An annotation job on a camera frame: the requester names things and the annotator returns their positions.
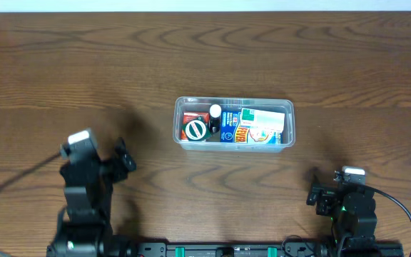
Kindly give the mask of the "red Panadol box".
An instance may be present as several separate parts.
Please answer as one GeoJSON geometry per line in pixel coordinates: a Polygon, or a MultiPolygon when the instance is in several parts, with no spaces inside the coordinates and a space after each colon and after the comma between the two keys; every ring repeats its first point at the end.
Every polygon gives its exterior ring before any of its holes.
{"type": "Polygon", "coordinates": [[[206,113],[206,112],[184,112],[183,113],[183,123],[182,123],[182,126],[181,126],[181,139],[183,141],[187,141],[186,135],[183,133],[183,129],[182,129],[183,125],[186,124],[187,122],[193,120],[193,119],[199,119],[200,117],[206,122],[206,124],[208,125],[208,128],[209,128],[209,125],[210,125],[210,115],[209,115],[209,113],[206,113]]]}

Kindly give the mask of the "dark green Zam-Buk box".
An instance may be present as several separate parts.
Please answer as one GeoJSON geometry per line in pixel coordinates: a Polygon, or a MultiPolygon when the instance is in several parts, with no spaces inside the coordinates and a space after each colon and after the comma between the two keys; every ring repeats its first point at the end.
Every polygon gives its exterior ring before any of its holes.
{"type": "Polygon", "coordinates": [[[211,137],[208,125],[201,117],[187,122],[182,129],[188,141],[205,141],[211,137]]]}

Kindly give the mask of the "white green Panadol box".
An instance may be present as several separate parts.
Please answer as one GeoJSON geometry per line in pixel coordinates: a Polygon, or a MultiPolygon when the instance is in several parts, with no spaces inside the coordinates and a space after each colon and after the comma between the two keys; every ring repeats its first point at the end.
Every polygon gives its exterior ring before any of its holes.
{"type": "Polygon", "coordinates": [[[282,133],[285,128],[285,114],[273,111],[242,108],[240,123],[243,126],[282,133]]]}

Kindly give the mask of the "clear plastic container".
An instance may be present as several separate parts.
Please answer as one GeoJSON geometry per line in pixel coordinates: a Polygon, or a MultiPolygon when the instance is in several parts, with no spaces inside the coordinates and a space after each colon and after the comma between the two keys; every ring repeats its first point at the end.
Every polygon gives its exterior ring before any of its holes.
{"type": "Polygon", "coordinates": [[[199,97],[182,96],[176,100],[173,117],[173,139],[185,150],[195,151],[240,151],[240,152],[266,152],[278,153],[284,148],[295,143],[295,114],[294,105],[287,99],[249,99],[229,97],[199,97]],[[184,112],[206,112],[213,104],[218,104],[223,111],[239,111],[242,108],[273,111],[285,114],[285,128],[282,132],[281,144],[247,144],[247,143],[222,143],[220,130],[211,134],[205,141],[183,141],[181,139],[181,126],[184,112]]]}

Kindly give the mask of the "blue Kool Fever box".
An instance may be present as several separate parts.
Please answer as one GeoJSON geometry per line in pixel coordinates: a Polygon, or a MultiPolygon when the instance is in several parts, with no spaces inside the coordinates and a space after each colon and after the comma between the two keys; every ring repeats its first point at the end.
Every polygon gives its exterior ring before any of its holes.
{"type": "Polygon", "coordinates": [[[281,144],[283,134],[240,124],[239,111],[223,111],[220,123],[222,143],[281,144]]]}

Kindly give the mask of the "dark bottle white cap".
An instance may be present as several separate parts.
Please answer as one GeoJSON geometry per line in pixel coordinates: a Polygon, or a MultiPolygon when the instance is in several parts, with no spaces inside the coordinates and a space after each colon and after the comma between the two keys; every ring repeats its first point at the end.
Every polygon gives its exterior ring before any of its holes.
{"type": "Polygon", "coordinates": [[[220,105],[213,104],[209,108],[209,115],[210,115],[209,129],[212,134],[218,133],[220,130],[221,114],[222,114],[222,108],[220,105]]]}

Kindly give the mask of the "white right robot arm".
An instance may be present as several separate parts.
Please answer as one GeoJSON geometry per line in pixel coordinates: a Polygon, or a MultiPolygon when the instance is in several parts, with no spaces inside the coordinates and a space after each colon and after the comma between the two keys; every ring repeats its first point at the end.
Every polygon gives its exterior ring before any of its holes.
{"type": "Polygon", "coordinates": [[[313,181],[306,204],[332,219],[336,254],[370,250],[375,242],[377,216],[374,193],[362,184],[340,182],[336,188],[313,181]]]}

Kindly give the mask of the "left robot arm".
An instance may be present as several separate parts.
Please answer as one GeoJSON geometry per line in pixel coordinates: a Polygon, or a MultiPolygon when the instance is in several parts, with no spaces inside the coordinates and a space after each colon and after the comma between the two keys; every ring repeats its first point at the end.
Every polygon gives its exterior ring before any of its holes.
{"type": "Polygon", "coordinates": [[[136,256],[135,243],[114,234],[111,226],[113,185],[136,170],[124,140],[117,140],[112,157],[105,160],[90,138],[67,143],[61,155],[68,159],[60,168],[66,206],[59,211],[56,235],[46,255],[136,256]]]}

